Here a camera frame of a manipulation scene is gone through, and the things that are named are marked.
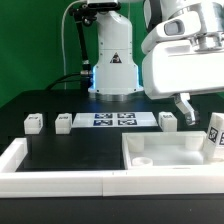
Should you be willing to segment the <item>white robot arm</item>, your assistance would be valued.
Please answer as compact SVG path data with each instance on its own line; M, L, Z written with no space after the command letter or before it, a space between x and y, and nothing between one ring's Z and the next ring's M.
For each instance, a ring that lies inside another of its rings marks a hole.
M143 3L147 36L142 66L132 58L132 25L115 7ZM90 92L103 97L143 91L172 97L188 124L198 113L190 96L224 90L224 0L88 0L99 25L99 59Z

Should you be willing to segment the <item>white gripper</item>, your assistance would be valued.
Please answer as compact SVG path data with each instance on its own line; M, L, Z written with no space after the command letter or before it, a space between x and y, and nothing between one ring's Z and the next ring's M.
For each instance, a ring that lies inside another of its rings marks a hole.
M196 125L199 113L189 103L190 94L224 90L224 50L194 52L187 41L163 42L143 59L142 77L150 99L174 96L188 126Z

